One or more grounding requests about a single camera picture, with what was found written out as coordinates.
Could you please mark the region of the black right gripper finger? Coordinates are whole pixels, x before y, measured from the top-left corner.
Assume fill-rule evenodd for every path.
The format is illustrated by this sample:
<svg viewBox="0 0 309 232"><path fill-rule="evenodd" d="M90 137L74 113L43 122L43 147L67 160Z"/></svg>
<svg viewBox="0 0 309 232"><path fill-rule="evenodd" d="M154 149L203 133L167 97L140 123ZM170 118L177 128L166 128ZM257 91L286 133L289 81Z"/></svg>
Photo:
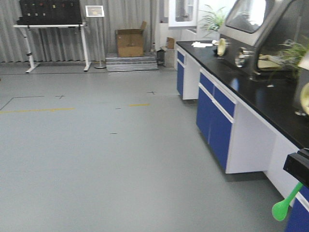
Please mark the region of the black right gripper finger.
<svg viewBox="0 0 309 232"><path fill-rule="evenodd" d="M287 155L283 169L295 177L307 188L309 187L309 149L302 148Z"/></svg>

